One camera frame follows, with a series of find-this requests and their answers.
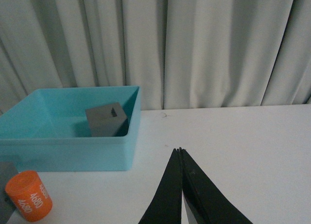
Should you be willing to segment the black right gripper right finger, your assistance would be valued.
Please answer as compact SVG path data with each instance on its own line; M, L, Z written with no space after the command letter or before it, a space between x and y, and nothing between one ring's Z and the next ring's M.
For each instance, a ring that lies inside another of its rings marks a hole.
M185 149L179 149L183 169L183 193L198 224L250 224L217 188Z

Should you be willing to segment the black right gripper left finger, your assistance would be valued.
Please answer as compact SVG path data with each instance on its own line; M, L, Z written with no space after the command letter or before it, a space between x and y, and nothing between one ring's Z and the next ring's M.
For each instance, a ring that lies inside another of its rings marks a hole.
M182 209L182 165L177 149L172 151L155 195L140 224L180 224Z

